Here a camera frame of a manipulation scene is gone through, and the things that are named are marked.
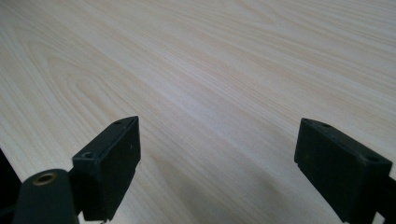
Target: tabletop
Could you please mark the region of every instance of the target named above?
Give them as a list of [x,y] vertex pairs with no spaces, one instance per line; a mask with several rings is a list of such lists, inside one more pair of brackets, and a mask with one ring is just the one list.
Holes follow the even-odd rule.
[[139,116],[112,223],[341,223],[293,161],[300,120],[396,161],[395,71],[392,0],[1,0],[0,147],[21,180],[69,170]]

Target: wood grain pattern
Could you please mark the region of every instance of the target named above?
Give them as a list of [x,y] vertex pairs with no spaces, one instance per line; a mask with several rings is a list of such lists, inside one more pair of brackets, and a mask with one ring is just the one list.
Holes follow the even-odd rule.
[[138,115],[113,223],[340,223],[300,119],[396,161],[395,71],[391,0],[1,0],[0,146],[26,179]]

